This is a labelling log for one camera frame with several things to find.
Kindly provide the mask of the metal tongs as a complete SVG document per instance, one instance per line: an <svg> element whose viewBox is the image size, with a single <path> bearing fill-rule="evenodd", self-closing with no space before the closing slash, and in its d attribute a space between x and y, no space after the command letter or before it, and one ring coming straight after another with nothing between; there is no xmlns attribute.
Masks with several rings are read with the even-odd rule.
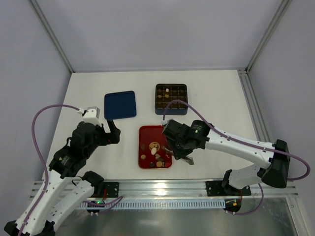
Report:
<svg viewBox="0 0 315 236"><path fill-rule="evenodd" d="M175 155L173 153L173 150L169 149L168 147L162 146L162 149L166 152L166 154L171 155L172 157L175 158ZM179 158L176 160L181 160L184 161L186 163L188 163L189 165L194 165L194 160L192 157L186 156L184 158Z"/></svg>

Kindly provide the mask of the blue tin lid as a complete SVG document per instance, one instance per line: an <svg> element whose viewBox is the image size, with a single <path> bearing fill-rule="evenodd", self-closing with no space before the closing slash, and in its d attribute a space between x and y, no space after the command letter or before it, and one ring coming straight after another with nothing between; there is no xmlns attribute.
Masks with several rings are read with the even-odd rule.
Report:
<svg viewBox="0 0 315 236"><path fill-rule="evenodd" d="M134 91L108 93L104 96L104 118L106 120L133 118L136 115Z"/></svg>

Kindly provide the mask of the blue chocolate tin box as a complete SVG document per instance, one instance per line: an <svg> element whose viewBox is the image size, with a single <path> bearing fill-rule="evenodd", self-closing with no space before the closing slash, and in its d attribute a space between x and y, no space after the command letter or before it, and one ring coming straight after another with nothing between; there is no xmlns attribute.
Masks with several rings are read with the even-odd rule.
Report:
<svg viewBox="0 0 315 236"><path fill-rule="evenodd" d="M155 114L163 115L167 105L173 100L181 100L188 103L188 89L185 84L157 84L155 89ZM188 107L182 103L174 102L168 108L166 114L171 116L184 116L188 112Z"/></svg>

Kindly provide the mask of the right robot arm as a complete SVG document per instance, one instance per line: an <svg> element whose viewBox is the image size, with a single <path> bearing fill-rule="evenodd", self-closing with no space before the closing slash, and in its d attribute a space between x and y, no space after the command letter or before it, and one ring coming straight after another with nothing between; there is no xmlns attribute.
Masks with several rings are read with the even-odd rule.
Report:
<svg viewBox="0 0 315 236"><path fill-rule="evenodd" d="M194 165L189 155L195 149L221 151L251 162L251 166L225 172L221 186L227 194L260 183L278 189L287 186L290 158L287 143L283 140L269 143L233 138L201 120L194 120L188 126L171 119L163 125L162 134L174 158L189 165Z"/></svg>

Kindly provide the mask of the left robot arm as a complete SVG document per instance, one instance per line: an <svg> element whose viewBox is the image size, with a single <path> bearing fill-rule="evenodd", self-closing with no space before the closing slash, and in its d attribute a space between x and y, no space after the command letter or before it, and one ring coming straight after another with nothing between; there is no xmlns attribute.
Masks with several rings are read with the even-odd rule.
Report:
<svg viewBox="0 0 315 236"><path fill-rule="evenodd" d="M63 221L88 197L101 196L105 191L104 178L88 171L75 188L62 200L60 194L85 166L93 152L101 146L117 144L121 131L109 120L110 132L99 122L80 122L57 151L49 164L45 180L31 205L15 221L7 222L4 231L10 236L53 236Z"/></svg>

